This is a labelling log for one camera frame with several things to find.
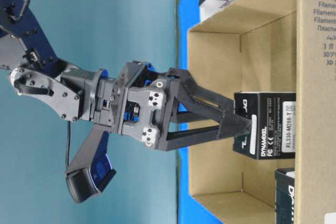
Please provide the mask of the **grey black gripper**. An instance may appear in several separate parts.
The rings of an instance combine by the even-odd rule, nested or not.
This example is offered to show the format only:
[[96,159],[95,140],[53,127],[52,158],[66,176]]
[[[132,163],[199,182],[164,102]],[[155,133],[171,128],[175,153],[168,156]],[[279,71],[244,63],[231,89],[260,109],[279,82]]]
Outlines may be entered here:
[[[246,135],[252,120],[234,114],[234,101],[199,86],[185,69],[171,68],[168,77],[146,62],[128,62],[119,76],[105,70],[87,72],[83,81],[83,119],[93,127],[83,143],[97,150],[110,133],[132,137],[149,148],[171,151],[210,141]],[[169,132],[170,119],[220,119],[218,125]]]

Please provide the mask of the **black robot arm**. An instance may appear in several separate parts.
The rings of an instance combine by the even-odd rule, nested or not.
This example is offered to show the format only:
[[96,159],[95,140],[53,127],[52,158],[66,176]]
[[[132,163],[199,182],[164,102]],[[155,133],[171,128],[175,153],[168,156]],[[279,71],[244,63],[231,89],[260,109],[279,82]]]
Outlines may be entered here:
[[159,73],[128,62],[117,78],[56,56],[30,0],[1,0],[1,68],[20,95],[50,106],[61,119],[93,123],[93,136],[114,133],[170,151],[251,132],[234,101],[200,87],[189,71]]

